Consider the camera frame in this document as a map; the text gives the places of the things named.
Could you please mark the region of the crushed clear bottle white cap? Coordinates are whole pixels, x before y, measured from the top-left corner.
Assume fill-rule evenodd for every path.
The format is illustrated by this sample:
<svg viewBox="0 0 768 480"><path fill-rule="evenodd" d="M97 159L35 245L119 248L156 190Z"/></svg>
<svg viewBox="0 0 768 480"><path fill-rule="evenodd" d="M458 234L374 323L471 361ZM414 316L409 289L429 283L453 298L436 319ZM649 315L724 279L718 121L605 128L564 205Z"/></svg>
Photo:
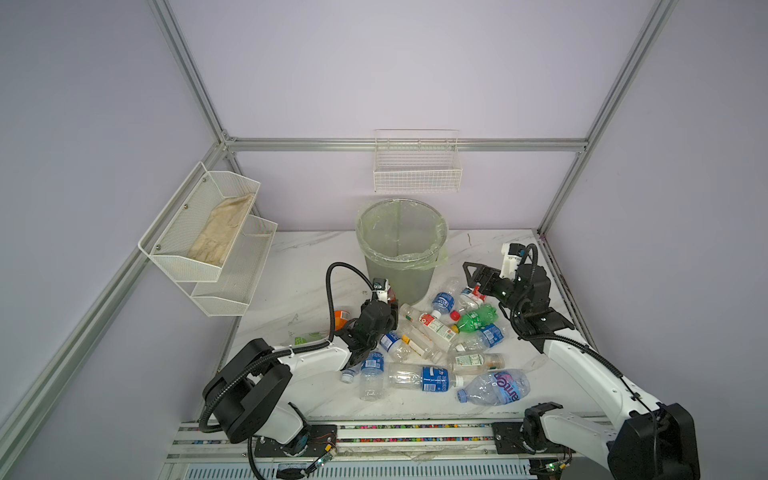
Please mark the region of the crushed clear bottle white cap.
<svg viewBox="0 0 768 480"><path fill-rule="evenodd" d="M344 369L340 374L340 380L345 384L352 384L361 372L359 365Z"/></svg>

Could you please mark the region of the green label clear bottle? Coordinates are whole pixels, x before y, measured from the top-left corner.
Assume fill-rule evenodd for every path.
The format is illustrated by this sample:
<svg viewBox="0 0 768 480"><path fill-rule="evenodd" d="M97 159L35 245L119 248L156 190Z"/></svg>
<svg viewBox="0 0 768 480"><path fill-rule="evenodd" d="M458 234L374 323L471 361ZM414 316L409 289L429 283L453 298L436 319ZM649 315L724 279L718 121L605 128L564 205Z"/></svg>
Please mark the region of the green label clear bottle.
<svg viewBox="0 0 768 480"><path fill-rule="evenodd" d="M326 339L326 333L322 332L304 332L292 337L292 345L303 345Z"/></svg>

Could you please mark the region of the large crushed purple label bottle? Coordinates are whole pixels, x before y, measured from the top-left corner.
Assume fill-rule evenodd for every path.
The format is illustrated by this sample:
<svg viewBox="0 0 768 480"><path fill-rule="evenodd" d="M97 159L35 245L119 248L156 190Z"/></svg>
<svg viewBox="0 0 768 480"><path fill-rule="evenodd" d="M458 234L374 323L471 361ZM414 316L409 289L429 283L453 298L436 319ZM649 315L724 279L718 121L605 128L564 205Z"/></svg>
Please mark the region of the large crushed purple label bottle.
<svg viewBox="0 0 768 480"><path fill-rule="evenodd" d="M522 400L531 386L526 373L519 369L494 370L477 376L457 391L460 403L502 406Z"/></svg>

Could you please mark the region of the upright blue label bottle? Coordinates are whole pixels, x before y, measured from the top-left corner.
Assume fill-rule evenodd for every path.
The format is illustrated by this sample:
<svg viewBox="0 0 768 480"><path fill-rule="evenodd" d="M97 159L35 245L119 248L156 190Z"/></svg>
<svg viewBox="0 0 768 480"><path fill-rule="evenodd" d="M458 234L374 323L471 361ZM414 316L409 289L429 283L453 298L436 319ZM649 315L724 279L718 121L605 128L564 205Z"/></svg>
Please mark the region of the upright blue label bottle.
<svg viewBox="0 0 768 480"><path fill-rule="evenodd" d="M361 365L360 399L376 401L385 394L385 365L382 353L374 351Z"/></svg>

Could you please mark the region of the aluminium front rail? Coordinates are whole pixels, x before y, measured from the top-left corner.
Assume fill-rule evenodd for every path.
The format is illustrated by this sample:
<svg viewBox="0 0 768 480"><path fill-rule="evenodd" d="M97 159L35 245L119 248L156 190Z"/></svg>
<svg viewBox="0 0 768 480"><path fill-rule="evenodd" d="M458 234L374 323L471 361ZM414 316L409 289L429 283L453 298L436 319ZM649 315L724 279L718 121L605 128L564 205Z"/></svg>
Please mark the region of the aluminium front rail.
<svg viewBox="0 0 768 480"><path fill-rule="evenodd" d="M524 445L520 419L321 421L311 428L306 445L288 453L276 441L254 440L255 456L268 460L312 460L328 445L341 460L406 459L428 461L454 458L578 457L573 448L549 443L534 451Z"/></svg>

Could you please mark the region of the blue label bottle right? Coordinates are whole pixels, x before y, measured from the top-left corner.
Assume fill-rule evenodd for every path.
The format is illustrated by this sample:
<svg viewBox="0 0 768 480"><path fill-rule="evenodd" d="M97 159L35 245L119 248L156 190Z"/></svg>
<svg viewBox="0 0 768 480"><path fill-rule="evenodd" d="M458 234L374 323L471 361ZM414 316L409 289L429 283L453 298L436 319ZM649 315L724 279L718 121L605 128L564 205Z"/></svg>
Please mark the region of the blue label bottle right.
<svg viewBox="0 0 768 480"><path fill-rule="evenodd" d="M476 331L460 333L451 347L455 353L480 353L500 344L509 336L509 328L491 324Z"/></svg>

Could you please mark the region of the white mesh two-tier shelf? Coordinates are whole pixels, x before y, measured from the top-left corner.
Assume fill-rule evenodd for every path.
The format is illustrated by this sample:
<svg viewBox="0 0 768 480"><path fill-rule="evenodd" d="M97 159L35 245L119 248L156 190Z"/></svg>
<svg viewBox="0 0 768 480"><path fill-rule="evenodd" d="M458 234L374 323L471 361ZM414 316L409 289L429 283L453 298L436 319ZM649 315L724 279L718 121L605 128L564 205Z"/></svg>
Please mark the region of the white mesh two-tier shelf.
<svg viewBox="0 0 768 480"><path fill-rule="evenodd" d="M249 309L277 232L255 214L260 183L198 163L138 249L208 317Z"/></svg>

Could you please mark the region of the grey mesh waste bin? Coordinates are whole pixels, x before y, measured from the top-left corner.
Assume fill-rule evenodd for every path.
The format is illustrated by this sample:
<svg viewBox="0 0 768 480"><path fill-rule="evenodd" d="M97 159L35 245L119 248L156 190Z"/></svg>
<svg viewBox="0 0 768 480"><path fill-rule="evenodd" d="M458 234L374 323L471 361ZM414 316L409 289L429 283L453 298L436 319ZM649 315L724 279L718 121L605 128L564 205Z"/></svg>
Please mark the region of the grey mesh waste bin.
<svg viewBox="0 0 768 480"><path fill-rule="evenodd" d="M400 302L416 304L427 295L445 262L449 233L437 209L408 198L369 202L358 212L355 233L370 277L387 279Z"/></svg>

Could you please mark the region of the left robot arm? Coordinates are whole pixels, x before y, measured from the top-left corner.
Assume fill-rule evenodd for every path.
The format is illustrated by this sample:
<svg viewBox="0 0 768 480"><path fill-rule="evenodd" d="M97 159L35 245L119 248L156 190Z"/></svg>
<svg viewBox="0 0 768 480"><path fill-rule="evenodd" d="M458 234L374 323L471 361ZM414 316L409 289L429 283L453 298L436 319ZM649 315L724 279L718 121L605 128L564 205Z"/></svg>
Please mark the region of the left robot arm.
<svg viewBox="0 0 768 480"><path fill-rule="evenodd" d="M360 365L397 328L397 317L395 303L371 299L333 338L290 347L248 342L204 387L198 429L234 444L254 436L281 446L304 441L308 422L283 398L288 386Z"/></svg>

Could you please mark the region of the long clear blue label bottle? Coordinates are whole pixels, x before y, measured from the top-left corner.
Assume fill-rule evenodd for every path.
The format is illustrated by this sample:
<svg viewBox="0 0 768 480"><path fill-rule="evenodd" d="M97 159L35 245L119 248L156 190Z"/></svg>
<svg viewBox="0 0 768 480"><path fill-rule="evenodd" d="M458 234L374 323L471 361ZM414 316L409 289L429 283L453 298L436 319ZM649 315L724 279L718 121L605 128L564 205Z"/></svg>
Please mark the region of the long clear blue label bottle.
<svg viewBox="0 0 768 480"><path fill-rule="evenodd" d="M465 385L462 376L438 366L393 363L385 373L388 384L396 389L444 393Z"/></svg>

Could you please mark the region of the red label crushed bottle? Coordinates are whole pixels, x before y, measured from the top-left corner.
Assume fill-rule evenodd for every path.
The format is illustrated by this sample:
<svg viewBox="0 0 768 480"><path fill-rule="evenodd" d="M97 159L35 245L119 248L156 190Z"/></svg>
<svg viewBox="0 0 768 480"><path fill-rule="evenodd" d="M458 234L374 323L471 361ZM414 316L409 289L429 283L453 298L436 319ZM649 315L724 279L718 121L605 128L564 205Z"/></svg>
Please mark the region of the red label crushed bottle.
<svg viewBox="0 0 768 480"><path fill-rule="evenodd" d="M458 322L462 316L477 310L484 303L484 295L480 294L476 289L466 287L455 297L454 308L450 313L450 318L454 322Z"/></svg>

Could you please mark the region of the small blue label bottle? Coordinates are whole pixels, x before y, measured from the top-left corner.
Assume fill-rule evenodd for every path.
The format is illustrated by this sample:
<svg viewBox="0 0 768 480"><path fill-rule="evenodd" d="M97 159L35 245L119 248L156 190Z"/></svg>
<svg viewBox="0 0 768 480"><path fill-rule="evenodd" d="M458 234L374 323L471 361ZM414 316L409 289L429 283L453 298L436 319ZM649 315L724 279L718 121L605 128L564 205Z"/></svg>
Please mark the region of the small blue label bottle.
<svg viewBox="0 0 768 480"><path fill-rule="evenodd" d="M410 347L396 331L384 334L379 345L395 362L405 362L411 354Z"/></svg>

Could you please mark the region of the blue label bottle by bin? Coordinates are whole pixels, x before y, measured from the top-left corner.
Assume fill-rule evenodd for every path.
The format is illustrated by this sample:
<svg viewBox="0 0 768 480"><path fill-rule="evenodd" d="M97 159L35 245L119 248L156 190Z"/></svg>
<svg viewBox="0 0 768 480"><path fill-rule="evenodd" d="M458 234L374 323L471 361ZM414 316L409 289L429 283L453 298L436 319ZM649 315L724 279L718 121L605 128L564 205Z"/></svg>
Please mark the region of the blue label bottle by bin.
<svg viewBox="0 0 768 480"><path fill-rule="evenodd" d="M462 288L462 280L458 277L450 277L445 280L432 299L432 314L436 318L449 315L454 310L456 298L461 293Z"/></svg>

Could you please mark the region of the beige cloth in shelf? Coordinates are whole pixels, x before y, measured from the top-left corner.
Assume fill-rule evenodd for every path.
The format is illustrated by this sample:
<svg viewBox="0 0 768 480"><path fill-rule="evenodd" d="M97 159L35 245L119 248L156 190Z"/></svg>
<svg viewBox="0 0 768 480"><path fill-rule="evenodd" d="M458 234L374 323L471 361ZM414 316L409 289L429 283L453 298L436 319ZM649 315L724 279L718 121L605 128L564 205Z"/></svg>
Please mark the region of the beige cloth in shelf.
<svg viewBox="0 0 768 480"><path fill-rule="evenodd" d="M247 194L226 198L218 204L211 211L187 256L192 260L222 267L254 199L254 194Z"/></svg>

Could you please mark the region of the orange label bottle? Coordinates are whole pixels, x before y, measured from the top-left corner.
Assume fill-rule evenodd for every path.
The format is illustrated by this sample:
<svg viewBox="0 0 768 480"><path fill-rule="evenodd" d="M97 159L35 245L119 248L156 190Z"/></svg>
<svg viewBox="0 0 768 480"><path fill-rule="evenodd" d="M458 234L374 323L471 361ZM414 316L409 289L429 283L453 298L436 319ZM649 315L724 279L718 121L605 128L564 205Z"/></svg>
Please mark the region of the orange label bottle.
<svg viewBox="0 0 768 480"><path fill-rule="evenodd" d="M351 320L351 315L348 311L335 310L334 311L334 330L335 331L341 330L350 320Z"/></svg>

